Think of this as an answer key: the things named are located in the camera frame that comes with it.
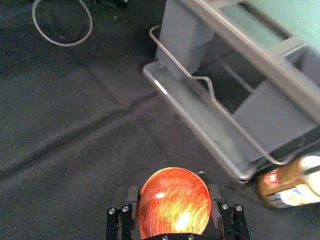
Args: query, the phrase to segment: white cable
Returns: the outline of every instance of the white cable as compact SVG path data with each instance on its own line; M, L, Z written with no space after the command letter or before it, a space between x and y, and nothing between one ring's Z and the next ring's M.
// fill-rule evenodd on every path
M34 22L34 25L36 27L36 29L38 29L38 31L41 33L41 35L47 39L49 42L55 44L55 45L58 45L58 46L61 46L61 47L73 47L73 46L76 46L76 45L79 45L81 43L83 43L85 40L87 40L87 38L89 37L89 35L91 34L92 32L92 28L93 28L93 23L92 23L92 17L91 17L91 14L89 12L89 9L87 8L86 4L82 1L82 0L78 0L81 5L83 6L83 8L85 9L86 13L88 14L89 16L89 22L90 22L90 27L89 27L89 31L88 33L84 36L84 38L80 39L79 41L76 41L76 42L72 42L72 43L60 43L60 42L56 42L52 39L50 39L47 35L45 35L42 31L41 31L41 28L39 27L38 23L37 23L37 19L36 19L36 9L37 9L37 6L39 5L39 3L41 2L42 0L35 0L33 5L32 5L32 18L33 18L33 22Z

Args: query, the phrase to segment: bolt head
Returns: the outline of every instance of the bolt head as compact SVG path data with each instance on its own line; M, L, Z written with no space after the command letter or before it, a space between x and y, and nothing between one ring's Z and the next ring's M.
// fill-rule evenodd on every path
M129 210L129 206L128 205L125 205L125 206L123 206L122 207L122 212L128 212L128 210Z
M116 209L114 207L108 210L108 214L110 215L114 214L115 212L116 212Z
M188 234L188 240L194 240L195 239L195 236L192 235L192 234Z
M241 212L243 210L242 206L238 205L238 206L235 206L235 210Z
M224 209L224 210L227 210L229 208L228 204L224 203L221 205L221 207Z

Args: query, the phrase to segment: teal surface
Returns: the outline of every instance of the teal surface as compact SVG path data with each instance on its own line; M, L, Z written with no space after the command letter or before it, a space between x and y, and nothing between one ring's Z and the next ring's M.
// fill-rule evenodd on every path
M222 9L223 13L237 28L264 49L269 49L282 42L281 37L266 28L254 16L237 5L231 5Z
M320 50L320 0L250 0L250 3Z

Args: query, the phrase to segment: black fabric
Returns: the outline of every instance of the black fabric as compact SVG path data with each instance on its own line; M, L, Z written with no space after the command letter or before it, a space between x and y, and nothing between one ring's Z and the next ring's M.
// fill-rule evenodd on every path
M92 35L73 48L43 39L28 14L1 29L0 239L102 240L106 209L169 166L206 171L226 202L245 207L253 240L319 239L319 205L265 208L142 75L164 4L91 6Z

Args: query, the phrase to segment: orange bowl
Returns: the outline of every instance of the orange bowl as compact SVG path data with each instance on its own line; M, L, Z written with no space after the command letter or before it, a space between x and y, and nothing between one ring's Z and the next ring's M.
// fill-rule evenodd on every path
M169 233L202 234L210 213L210 192L199 176L179 167L161 169L141 189L141 238Z

